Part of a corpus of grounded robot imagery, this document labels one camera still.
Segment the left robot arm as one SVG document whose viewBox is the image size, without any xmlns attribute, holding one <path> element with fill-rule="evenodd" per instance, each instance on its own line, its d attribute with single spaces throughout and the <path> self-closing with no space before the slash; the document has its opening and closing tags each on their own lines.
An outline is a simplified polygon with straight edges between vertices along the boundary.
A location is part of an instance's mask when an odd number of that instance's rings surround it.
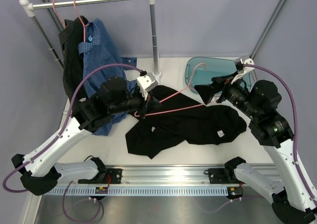
<svg viewBox="0 0 317 224">
<path fill-rule="evenodd" d="M 121 77 L 112 77 L 104 82 L 91 98 L 74 109 L 56 134 L 33 152 L 17 154 L 11 159 L 21 173 L 23 187 L 40 196 L 61 183 L 104 182 L 107 168 L 100 158 L 67 164 L 58 160 L 77 143 L 109 124 L 113 115 L 136 111 L 139 116 L 144 116 L 147 110 L 160 108 L 160 102 L 152 94 L 157 85 L 151 74 L 138 77 L 137 86 L 131 91 L 127 88 L 127 81 Z"/>
</svg>

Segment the blue checked shirt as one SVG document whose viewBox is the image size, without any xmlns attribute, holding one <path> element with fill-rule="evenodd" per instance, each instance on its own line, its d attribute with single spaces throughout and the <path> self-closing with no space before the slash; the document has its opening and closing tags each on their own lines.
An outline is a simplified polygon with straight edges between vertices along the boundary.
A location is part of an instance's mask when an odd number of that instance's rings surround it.
<svg viewBox="0 0 317 224">
<path fill-rule="evenodd" d="M 86 27 L 86 41 L 78 46 L 79 54 L 83 57 L 83 77 L 85 78 L 93 70 L 108 64 L 127 64 L 137 66 L 135 57 L 121 57 L 110 34 L 100 19 L 88 23 Z M 112 77 L 126 79 L 126 70 L 129 67 L 111 66 L 96 72 L 84 83 L 88 97 L 93 96 L 101 87 L 101 84 Z"/>
</svg>

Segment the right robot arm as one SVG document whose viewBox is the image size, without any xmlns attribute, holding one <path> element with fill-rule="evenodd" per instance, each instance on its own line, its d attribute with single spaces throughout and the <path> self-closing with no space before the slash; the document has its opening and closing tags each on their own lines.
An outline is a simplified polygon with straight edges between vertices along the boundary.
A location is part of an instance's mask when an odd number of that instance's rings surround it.
<svg viewBox="0 0 317 224">
<path fill-rule="evenodd" d="M 241 86 L 243 79 L 234 75 L 212 78 L 209 85 L 195 85 L 205 104 L 214 94 L 221 93 L 217 103 L 229 101 L 251 121 L 249 129 L 272 159 L 281 178 L 275 182 L 254 170 L 241 157 L 225 163 L 224 177 L 230 183 L 240 181 L 263 196 L 275 215 L 284 224 L 311 224 L 316 219 L 317 206 L 309 196 L 296 169 L 293 145 L 295 136 L 287 120 L 277 112 L 282 96 L 273 82 L 260 80 L 251 91 Z"/>
</svg>

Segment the plain black shirt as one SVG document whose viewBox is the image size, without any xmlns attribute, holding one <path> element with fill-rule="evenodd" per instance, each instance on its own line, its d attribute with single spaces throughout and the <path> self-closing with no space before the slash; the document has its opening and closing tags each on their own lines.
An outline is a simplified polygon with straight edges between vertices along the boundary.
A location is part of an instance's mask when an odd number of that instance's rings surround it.
<svg viewBox="0 0 317 224">
<path fill-rule="evenodd" d="M 153 90 L 158 100 L 175 92 L 163 85 Z M 189 103 L 197 102 L 187 96 L 185 99 Z M 235 109 L 216 105 L 141 118 L 125 138 L 128 153 L 153 159 L 161 151 L 183 141 L 194 145 L 219 145 L 234 141 L 246 130 L 246 122 Z"/>
</svg>

